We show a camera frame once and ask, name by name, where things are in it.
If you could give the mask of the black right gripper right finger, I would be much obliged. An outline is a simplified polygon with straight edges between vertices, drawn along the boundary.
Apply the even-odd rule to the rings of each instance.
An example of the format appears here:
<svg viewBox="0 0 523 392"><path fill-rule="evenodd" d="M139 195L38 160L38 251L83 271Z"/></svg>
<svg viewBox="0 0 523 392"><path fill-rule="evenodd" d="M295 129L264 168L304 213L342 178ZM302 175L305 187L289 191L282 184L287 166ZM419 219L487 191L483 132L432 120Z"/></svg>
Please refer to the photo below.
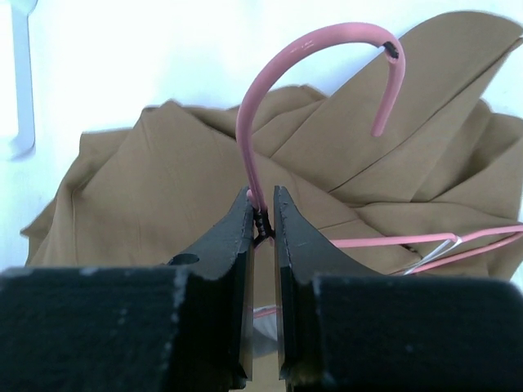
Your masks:
<svg viewBox="0 0 523 392"><path fill-rule="evenodd" d="M486 278L380 274L274 191L279 376L289 391L519 391L522 295Z"/></svg>

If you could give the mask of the tan brown skirt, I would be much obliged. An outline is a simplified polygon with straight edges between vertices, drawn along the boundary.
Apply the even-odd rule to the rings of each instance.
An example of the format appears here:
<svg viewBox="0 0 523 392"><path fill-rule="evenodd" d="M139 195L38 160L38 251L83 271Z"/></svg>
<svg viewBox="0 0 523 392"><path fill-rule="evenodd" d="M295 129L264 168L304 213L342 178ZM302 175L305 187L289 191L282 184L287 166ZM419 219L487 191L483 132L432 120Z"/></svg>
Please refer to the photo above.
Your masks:
<svg viewBox="0 0 523 392"><path fill-rule="evenodd" d="M329 238L514 225L522 121L481 96L522 28L460 11L401 42L405 80L380 137L370 127L387 79L383 56L331 96L308 86L266 95L253 124L265 195L285 186ZM167 101L132 128L84 134L56 196L23 230L27 265L156 265L191 245L246 185L236 114Z"/></svg>

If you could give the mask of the pink wire hanger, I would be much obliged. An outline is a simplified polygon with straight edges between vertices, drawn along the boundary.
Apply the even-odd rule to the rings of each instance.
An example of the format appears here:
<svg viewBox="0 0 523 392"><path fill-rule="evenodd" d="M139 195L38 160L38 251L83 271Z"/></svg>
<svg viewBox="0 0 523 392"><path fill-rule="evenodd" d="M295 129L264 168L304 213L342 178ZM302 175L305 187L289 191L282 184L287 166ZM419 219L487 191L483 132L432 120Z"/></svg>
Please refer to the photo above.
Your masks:
<svg viewBox="0 0 523 392"><path fill-rule="evenodd" d="M275 89L298 61L347 43L383 53L331 96ZM255 206L268 207L275 164L310 222L372 270L510 279L522 261L522 121L481 97L521 43L519 24L475 11L402 38L345 23L292 42L239 109Z"/></svg>

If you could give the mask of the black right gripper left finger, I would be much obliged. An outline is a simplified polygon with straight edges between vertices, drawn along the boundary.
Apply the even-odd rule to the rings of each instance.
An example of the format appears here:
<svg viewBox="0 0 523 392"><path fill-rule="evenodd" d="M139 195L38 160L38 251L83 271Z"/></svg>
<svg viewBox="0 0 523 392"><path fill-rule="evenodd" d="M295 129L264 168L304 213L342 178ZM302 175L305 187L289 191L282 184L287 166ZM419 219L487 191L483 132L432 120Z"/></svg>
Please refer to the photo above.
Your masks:
<svg viewBox="0 0 523 392"><path fill-rule="evenodd" d="M4 391L229 391L253 374L253 207L168 263L1 275Z"/></svg>

